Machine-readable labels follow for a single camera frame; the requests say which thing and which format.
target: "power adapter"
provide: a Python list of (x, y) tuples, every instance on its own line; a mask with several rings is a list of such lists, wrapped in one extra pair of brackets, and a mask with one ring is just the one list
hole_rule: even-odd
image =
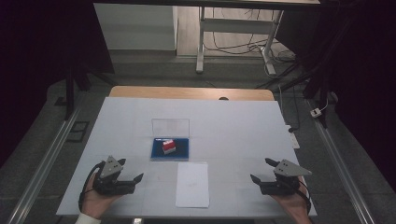
[(316, 109), (311, 110), (311, 116), (312, 116), (313, 118), (317, 118), (317, 117), (319, 117), (320, 115), (321, 115), (321, 112), (320, 112), (319, 108), (316, 108)]

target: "red and white object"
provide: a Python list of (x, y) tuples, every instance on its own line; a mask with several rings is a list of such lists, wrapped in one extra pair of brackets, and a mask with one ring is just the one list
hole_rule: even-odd
[(176, 151), (176, 145), (174, 140), (167, 140), (163, 142), (163, 153), (169, 154)]

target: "sheet of paper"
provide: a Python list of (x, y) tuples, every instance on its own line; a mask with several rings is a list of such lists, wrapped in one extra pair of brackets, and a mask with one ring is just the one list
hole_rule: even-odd
[(207, 163), (181, 162), (177, 167), (176, 207), (209, 207)]

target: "white sleeve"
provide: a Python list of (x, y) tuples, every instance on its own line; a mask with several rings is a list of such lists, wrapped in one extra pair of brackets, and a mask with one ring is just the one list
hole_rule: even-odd
[(101, 222), (101, 220), (98, 220), (93, 217), (89, 217), (85, 214), (80, 213), (76, 224), (99, 224), (100, 222)]

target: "white tabletop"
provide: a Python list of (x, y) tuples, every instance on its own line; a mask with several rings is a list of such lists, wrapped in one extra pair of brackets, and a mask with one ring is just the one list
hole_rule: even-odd
[[(176, 207), (178, 161), (149, 159), (153, 119), (190, 120), (189, 161), (208, 164), (208, 208)], [(108, 97), (57, 215), (79, 214), (84, 181), (108, 155), (126, 159), (119, 180), (144, 173), (134, 194), (123, 196), (107, 211), (114, 217), (284, 217), (282, 208), (262, 195), (249, 175), (275, 181), (274, 168), (265, 158), (298, 164), (277, 102)]]

